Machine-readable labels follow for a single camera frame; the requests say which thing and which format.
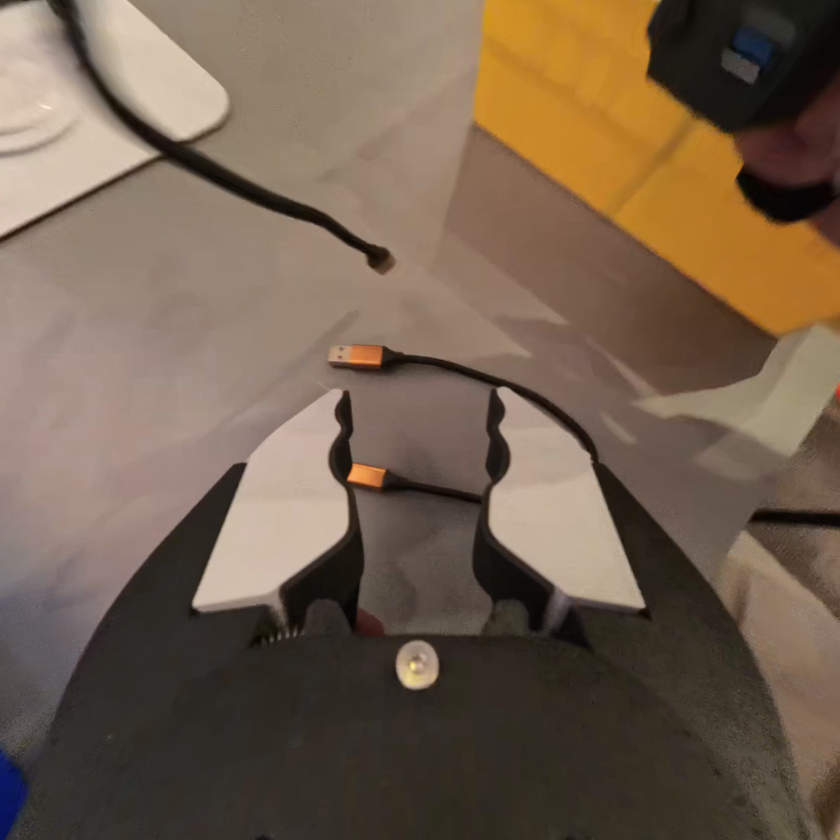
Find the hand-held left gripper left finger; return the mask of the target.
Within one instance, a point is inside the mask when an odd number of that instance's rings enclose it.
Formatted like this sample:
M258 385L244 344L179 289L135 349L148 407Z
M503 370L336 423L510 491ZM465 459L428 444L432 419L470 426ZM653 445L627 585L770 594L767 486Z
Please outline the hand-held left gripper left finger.
M333 389L270 434L248 458L192 599L197 613L265 607L285 632L310 606L355 622L364 572L361 524L347 477L351 396Z

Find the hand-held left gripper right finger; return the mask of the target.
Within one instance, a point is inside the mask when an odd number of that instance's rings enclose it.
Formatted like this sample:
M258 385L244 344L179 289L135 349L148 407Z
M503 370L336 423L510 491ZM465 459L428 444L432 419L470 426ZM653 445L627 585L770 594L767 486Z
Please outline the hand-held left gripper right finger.
M568 634L580 609L645 617L647 605L595 473L570 429L516 394L490 394L485 490L472 570L487 634Z

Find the black multi-port USB hub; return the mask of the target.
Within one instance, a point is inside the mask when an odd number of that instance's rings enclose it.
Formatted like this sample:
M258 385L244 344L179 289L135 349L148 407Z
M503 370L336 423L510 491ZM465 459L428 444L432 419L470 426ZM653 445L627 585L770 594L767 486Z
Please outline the black multi-port USB hub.
M838 1L663 1L647 76L720 131L798 117L839 65Z

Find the person's right hand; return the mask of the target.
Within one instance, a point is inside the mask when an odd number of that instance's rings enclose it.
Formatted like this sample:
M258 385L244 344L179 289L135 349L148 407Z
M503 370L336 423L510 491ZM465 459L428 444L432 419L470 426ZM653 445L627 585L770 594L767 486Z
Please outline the person's right hand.
M744 167L766 182L786 187L837 182L838 79L793 121L745 131L736 146Z

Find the yellow plastic bin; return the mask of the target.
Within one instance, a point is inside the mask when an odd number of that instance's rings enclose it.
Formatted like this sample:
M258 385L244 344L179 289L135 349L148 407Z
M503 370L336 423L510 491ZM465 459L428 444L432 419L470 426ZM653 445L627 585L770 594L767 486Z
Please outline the yellow plastic bin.
M478 125L766 332L838 328L838 249L753 211L729 137L646 79L656 5L485 2Z

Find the person's beige trouser leg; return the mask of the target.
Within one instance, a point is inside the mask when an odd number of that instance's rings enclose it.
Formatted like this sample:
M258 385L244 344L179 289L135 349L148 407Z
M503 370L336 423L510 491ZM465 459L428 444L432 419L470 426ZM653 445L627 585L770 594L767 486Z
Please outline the person's beige trouser leg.
M805 802L821 834L838 838L838 619L746 531L713 586L771 689Z

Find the white and clear board stand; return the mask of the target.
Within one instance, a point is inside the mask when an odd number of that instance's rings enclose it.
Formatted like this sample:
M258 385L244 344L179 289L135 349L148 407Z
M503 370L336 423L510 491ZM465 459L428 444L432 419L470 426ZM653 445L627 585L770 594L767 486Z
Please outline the white and clear board stand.
M146 122L195 141L226 120L223 86L134 5L78 6L101 74ZM2 2L3 238L158 156L83 76L47 2Z

